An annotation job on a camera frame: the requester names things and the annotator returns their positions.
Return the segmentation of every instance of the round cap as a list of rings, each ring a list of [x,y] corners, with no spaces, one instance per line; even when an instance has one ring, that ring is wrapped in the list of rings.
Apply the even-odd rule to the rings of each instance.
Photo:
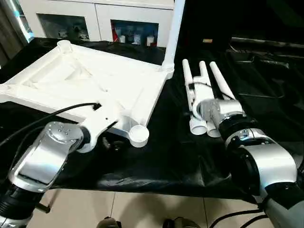
[[[134,147],[143,147],[147,144],[149,130],[143,125],[135,125],[129,131],[129,140]]]

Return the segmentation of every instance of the bottle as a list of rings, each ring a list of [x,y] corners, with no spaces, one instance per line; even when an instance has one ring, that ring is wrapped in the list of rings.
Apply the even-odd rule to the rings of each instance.
[[[147,37],[147,46],[151,46],[152,43],[154,43],[154,36],[148,36]]]
[[[119,42],[120,42],[120,43],[125,43],[125,36],[124,36],[124,35],[121,35],[121,36],[119,37]]]

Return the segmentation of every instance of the white cabinet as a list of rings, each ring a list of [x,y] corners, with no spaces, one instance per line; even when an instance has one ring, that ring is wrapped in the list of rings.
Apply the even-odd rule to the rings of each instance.
[[[141,44],[152,39],[159,47],[167,45],[173,10],[96,4],[96,12],[102,40],[124,36],[125,42],[136,43],[137,36]]]
[[[35,37],[100,41],[93,3],[19,0]]]
[[[19,0],[35,37],[166,47],[174,0]]]

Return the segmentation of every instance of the table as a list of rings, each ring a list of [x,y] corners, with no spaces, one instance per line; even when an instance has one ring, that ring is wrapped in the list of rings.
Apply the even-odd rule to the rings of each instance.
[[[0,70],[0,82],[4,83],[43,56],[56,46],[57,41],[48,38],[31,41]],[[158,47],[105,41],[72,43],[158,65],[164,56],[164,49]],[[187,58],[195,76],[199,74],[199,61],[215,60],[246,113],[256,118],[261,128],[285,147],[300,166],[304,153],[303,61],[281,57],[282,61],[292,62],[286,68],[265,62],[268,58],[265,56],[255,55],[254,61],[250,62],[252,57],[247,53],[206,50],[193,54],[179,48],[174,76],[166,82],[148,124],[148,144],[134,148],[125,138],[104,133],[92,152],[69,155],[68,163],[53,187],[252,201],[231,180],[222,140],[190,133],[181,66],[181,60]],[[0,140],[45,115],[11,102],[0,104]],[[54,120],[68,122],[59,117]],[[6,178],[22,137],[16,137],[1,148],[0,182]],[[29,137],[25,146],[30,145],[35,137]]]

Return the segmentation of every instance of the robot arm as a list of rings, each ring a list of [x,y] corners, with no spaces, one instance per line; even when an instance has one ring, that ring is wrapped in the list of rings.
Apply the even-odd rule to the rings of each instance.
[[[1,186],[0,228],[26,227],[67,156],[91,151],[98,136],[117,122],[118,114],[116,106],[104,104],[80,124],[48,123]]]
[[[295,161],[288,151],[257,127],[255,120],[246,115],[216,64],[212,62],[210,66],[220,90],[231,99],[218,100],[207,96],[204,99],[200,96],[204,92],[194,87],[189,104],[193,109],[193,104],[197,103],[196,95],[199,95],[199,104],[195,108],[200,120],[213,123],[224,140],[230,157],[232,180],[253,195],[257,203],[262,203],[276,228],[303,228],[304,192],[296,184]],[[205,69],[201,69],[201,74],[204,74],[201,77],[208,77]],[[200,89],[210,90],[208,86]]]

